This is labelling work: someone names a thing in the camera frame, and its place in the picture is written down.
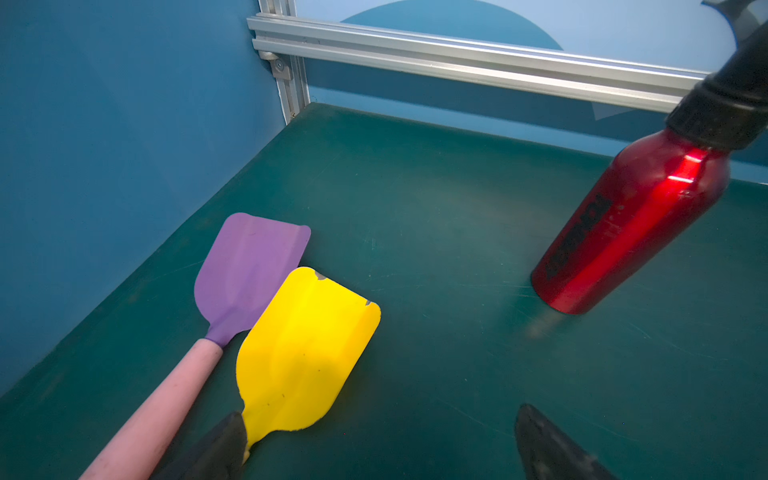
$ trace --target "metal bracket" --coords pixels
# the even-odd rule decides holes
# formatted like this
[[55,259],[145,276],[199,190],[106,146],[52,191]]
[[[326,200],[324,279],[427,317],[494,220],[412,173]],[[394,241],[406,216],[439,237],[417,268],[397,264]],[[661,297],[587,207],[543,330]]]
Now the metal bracket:
[[[295,0],[259,0],[262,13],[282,16],[296,16]],[[271,51],[259,50],[259,57],[267,60],[272,67],[272,76],[277,82],[277,93],[286,124],[310,104],[310,89],[306,84],[304,59],[295,55],[276,55]]]
[[493,87],[670,112],[707,73],[563,51],[260,13],[253,47]]

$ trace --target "yellow spatula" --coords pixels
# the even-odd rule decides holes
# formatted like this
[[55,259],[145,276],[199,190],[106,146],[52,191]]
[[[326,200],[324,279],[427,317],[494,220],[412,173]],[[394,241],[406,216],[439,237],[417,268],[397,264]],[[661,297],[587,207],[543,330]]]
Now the yellow spatula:
[[[244,462],[250,447],[269,432],[305,429],[320,420],[380,319],[375,303],[311,268],[294,270],[240,347],[237,386],[245,402],[242,420],[238,414],[228,416],[153,479],[192,471],[231,474],[240,470],[237,458]],[[232,452],[232,445],[244,447],[245,456],[240,457],[243,450]]]

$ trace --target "blue panel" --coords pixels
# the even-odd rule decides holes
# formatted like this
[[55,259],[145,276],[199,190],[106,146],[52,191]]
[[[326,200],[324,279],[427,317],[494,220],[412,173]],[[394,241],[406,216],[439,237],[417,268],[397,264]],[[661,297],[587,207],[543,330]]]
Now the blue panel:
[[255,12],[0,7],[0,393],[284,126]]
[[[371,8],[345,22],[561,49],[547,32],[521,15],[474,0],[402,0]],[[313,101],[591,153],[614,154],[611,152],[620,150],[618,145],[664,127],[665,115],[656,112],[327,61],[308,61],[307,76]],[[765,165],[766,151],[768,137],[763,135],[733,158]],[[768,177],[768,169],[759,166],[735,165],[733,173],[741,180],[762,182]]]

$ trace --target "tabletop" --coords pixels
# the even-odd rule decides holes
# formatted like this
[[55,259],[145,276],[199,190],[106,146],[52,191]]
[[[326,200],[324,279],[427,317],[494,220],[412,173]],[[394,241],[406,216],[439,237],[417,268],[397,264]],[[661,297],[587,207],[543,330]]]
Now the tabletop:
[[[531,403],[616,476],[768,476],[768,187],[724,197],[583,316],[529,275],[610,158],[311,104],[0,399],[0,477],[77,478],[207,322],[224,220],[309,225],[302,265],[382,319],[315,425],[245,478],[524,478]],[[227,413],[240,334],[164,462]]]

